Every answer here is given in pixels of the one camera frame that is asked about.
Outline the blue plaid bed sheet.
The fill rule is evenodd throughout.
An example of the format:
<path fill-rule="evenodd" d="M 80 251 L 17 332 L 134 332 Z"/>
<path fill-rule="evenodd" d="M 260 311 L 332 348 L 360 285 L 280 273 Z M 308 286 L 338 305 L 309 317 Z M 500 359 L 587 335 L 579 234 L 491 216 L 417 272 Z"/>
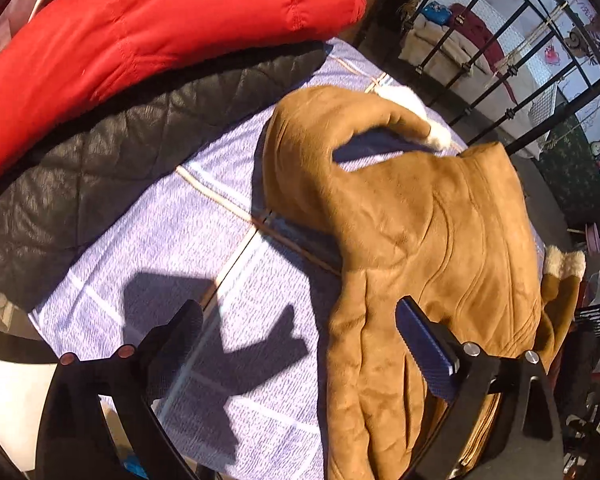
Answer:
<path fill-rule="evenodd" d="M 345 42 L 325 44 L 324 64 L 291 92 L 405 87 Z M 326 351 L 342 258 L 331 235 L 266 204 L 263 147 L 280 100 L 143 192 L 32 320 L 55 352 L 89 361 L 195 301 L 199 334 L 180 327 L 150 375 L 178 452 L 236 479 L 331 479 Z"/>

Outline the black quilted jacket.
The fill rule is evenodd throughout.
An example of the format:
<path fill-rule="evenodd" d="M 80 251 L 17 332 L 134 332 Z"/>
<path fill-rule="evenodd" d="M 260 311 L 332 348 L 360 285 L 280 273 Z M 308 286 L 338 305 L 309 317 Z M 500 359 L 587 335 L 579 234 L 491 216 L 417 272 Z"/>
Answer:
<path fill-rule="evenodd" d="M 323 41 L 234 52 L 152 76 L 55 128 L 0 180 L 0 293 L 33 311 L 151 185 L 326 58 Z"/>

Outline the red puffer jacket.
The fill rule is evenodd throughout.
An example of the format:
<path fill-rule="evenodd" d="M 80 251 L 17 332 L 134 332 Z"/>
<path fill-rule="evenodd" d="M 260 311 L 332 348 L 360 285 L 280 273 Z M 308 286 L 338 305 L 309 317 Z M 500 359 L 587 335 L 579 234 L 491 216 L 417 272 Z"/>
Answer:
<path fill-rule="evenodd" d="M 54 0 L 0 53 L 0 177 L 57 125 L 166 70 L 325 40 L 366 0 Z"/>

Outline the white sofa with cushions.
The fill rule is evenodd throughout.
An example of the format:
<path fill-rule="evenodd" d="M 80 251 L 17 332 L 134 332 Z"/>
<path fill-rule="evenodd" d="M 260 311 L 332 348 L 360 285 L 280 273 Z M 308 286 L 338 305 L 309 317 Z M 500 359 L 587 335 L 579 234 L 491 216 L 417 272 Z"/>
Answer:
<path fill-rule="evenodd" d="M 553 115 L 557 84 L 534 32 L 522 36 L 486 0 L 429 0 L 406 34 L 400 59 L 420 68 L 492 122 L 520 136 Z"/>

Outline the black iron bed frame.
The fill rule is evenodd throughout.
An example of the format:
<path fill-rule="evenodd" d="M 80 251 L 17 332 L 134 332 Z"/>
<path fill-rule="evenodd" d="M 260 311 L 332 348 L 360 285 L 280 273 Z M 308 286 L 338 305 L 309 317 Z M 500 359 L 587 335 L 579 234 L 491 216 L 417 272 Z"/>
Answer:
<path fill-rule="evenodd" d="M 387 61 L 465 133 L 540 158 L 600 109 L 600 19 L 588 0 L 380 0 Z"/>

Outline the brown suede fur-lined jacket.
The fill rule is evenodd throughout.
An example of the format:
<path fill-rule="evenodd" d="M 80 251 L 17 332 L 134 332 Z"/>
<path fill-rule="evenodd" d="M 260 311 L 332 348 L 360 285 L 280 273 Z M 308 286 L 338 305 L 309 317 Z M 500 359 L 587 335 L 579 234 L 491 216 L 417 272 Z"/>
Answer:
<path fill-rule="evenodd" d="M 329 478 L 398 478 L 441 417 L 396 328 L 402 297 L 492 356 L 532 350 L 550 365 L 568 333 L 585 256 L 536 250 L 502 144 L 450 156 L 451 141 L 397 86 L 300 89 L 268 122 L 268 208 L 331 235 L 342 258 L 326 351 Z"/>

